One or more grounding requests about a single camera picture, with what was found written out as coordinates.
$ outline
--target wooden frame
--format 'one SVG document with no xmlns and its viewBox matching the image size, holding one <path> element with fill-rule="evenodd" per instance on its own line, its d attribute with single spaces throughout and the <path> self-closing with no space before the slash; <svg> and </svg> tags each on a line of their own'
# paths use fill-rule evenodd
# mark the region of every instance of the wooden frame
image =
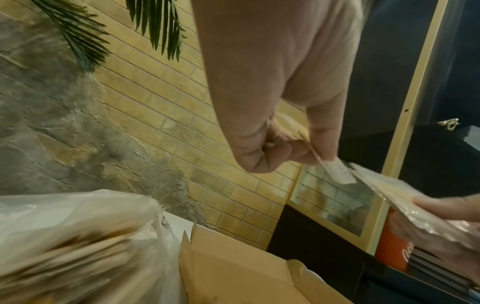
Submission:
<svg viewBox="0 0 480 304">
<path fill-rule="evenodd" d="M 449 0 L 438 0 L 435 12 L 430 23 L 423 47 L 418 58 L 418 62 L 413 73 L 413 77 L 408 89 L 408 93 L 403 104 L 400 118 L 398 119 L 395 132 L 383 164 L 382 174 L 391 177 L 398 177 L 402 168 L 405 154 L 410 143 L 413 128 L 420 108 L 420 103 L 425 91 L 426 79 L 429 76 L 432 67 L 432 58 L 436 49 L 437 36 L 439 34 L 442 21 L 444 20 Z M 370 207 L 370 212 L 365 221 L 363 231 L 360 237 L 337 226 L 336 224 L 317 215 L 312 215 L 307 209 L 292 203 L 298 191 L 298 186 L 304 176 L 306 167 L 302 166 L 293 183 L 288 197 L 288 204 L 298 211 L 309 216 L 320 225 L 335 232 L 337 235 L 346 239 L 358 248 L 369 254 L 375 254 L 380 240 L 382 229 L 385 225 L 389 206 L 377 197 Z"/>
</svg>

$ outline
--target cardboard box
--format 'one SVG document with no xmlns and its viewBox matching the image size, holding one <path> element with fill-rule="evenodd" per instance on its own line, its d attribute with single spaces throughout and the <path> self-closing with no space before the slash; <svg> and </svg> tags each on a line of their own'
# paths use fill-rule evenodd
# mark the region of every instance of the cardboard box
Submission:
<svg viewBox="0 0 480 304">
<path fill-rule="evenodd" d="M 179 262 L 190 304 L 352 304 L 301 262 L 197 225 Z"/>
</svg>

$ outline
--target palm leaf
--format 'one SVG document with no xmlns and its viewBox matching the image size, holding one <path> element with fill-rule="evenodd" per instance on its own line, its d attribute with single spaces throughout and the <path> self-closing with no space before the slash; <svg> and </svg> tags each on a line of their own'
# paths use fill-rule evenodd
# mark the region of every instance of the palm leaf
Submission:
<svg viewBox="0 0 480 304">
<path fill-rule="evenodd" d="M 86 7 L 68 0 L 31 0 L 57 25 L 80 66 L 88 72 L 95 70 L 110 51 L 102 43 L 108 43 L 100 35 L 108 35 L 105 25 L 95 21 Z"/>
<path fill-rule="evenodd" d="M 157 49 L 160 44 L 161 53 L 165 49 L 168 59 L 175 56 L 180 60 L 182 37 L 180 32 L 185 31 L 179 21 L 175 0 L 125 0 L 132 21 L 135 19 L 136 28 L 141 25 L 141 34 L 145 35 L 148 26 L 151 45 Z"/>
</svg>

